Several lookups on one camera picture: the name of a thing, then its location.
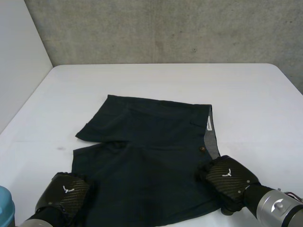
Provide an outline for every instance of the gray concrete wall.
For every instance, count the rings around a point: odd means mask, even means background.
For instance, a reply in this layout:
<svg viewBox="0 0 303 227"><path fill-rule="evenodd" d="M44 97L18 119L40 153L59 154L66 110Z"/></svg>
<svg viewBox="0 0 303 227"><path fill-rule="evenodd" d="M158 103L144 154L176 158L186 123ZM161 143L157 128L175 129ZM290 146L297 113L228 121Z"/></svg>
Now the gray concrete wall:
<svg viewBox="0 0 303 227"><path fill-rule="evenodd" d="M303 92L301 0L25 0L54 66L266 62Z"/></svg>

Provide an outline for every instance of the dark green shorts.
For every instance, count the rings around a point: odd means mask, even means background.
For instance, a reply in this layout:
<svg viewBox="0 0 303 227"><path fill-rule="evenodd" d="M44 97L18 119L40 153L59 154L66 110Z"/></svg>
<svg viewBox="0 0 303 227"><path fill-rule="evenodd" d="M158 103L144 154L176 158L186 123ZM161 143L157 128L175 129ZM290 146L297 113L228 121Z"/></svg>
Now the dark green shorts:
<svg viewBox="0 0 303 227"><path fill-rule="evenodd" d="M100 142L74 151L72 171L97 184L85 226L163 226L219 208L195 180L219 156L211 105L108 96L76 136Z"/></svg>

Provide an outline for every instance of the button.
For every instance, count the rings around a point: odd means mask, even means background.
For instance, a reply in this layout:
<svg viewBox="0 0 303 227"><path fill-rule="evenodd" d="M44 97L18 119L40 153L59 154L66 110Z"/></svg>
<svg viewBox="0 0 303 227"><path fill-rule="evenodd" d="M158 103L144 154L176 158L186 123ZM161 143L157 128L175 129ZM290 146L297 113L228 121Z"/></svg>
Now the button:
<svg viewBox="0 0 303 227"><path fill-rule="evenodd" d="M199 150L200 150L201 152L205 152L205 147L200 147Z"/></svg>
<svg viewBox="0 0 303 227"><path fill-rule="evenodd" d="M283 210L284 210L283 203L281 203L281 202L277 202L277 203L275 204L275 207L278 208L280 211L283 211Z"/></svg>

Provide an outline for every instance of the black robot wrist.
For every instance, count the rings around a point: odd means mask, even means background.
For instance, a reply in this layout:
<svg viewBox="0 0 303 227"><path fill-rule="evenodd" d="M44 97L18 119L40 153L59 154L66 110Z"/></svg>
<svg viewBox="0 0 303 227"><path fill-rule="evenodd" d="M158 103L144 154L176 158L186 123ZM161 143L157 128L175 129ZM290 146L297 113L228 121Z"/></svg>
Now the black robot wrist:
<svg viewBox="0 0 303 227"><path fill-rule="evenodd" d="M69 226L82 208L91 184L82 176L57 173L36 205L36 213L52 207L59 210Z"/></svg>

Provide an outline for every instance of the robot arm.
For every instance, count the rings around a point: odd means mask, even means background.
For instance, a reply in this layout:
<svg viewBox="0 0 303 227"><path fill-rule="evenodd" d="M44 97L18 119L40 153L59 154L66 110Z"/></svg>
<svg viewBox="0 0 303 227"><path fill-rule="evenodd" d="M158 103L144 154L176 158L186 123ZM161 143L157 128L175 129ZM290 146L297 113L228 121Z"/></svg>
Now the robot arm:
<svg viewBox="0 0 303 227"><path fill-rule="evenodd" d="M91 192L84 176L57 173L40 197L36 213L20 227L70 226Z"/></svg>
<svg viewBox="0 0 303 227"><path fill-rule="evenodd" d="M262 186L246 167L229 156L198 168L198 176L222 199L221 211L232 215L247 207L264 227L303 226L302 200Z"/></svg>
<svg viewBox="0 0 303 227"><path fill-rule="evenodd" d="M246 189L244 204L264 227L303 225L303 203L285 193L261 185Z"/></svg>

